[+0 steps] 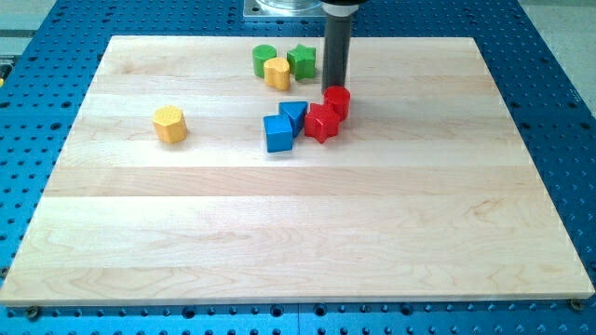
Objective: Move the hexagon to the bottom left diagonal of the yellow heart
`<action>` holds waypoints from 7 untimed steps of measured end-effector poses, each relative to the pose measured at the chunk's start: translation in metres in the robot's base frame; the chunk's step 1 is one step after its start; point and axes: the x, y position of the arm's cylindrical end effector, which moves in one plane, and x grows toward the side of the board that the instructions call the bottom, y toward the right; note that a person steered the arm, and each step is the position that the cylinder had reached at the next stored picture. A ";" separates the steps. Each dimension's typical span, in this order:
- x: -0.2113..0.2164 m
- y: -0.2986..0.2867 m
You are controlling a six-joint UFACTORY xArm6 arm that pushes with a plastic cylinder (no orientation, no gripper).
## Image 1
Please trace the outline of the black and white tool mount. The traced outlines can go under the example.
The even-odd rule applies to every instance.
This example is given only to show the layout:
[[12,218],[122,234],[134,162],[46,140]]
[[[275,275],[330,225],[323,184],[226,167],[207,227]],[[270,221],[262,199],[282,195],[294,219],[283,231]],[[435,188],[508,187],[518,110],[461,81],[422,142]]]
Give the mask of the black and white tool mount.
[[322,8],[328,15],[334,17],[348,17],[353,15],[359,7],[368,0],[321,0]]

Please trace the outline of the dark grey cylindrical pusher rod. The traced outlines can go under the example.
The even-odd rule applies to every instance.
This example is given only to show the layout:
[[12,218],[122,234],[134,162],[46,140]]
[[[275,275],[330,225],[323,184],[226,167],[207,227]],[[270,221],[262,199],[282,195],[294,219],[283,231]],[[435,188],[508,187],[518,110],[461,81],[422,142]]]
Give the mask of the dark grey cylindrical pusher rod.
[[352,16],[328,15],[325,23],[321,91],[328,87],[345,85]]

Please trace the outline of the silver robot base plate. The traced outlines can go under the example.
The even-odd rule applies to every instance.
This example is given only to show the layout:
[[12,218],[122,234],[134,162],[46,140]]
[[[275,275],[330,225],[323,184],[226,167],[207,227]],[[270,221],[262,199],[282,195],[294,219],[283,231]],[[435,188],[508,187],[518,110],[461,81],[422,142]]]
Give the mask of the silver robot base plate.
[[243,3],[245,18],[305,18],[323,15],[319,0],[245,0]]

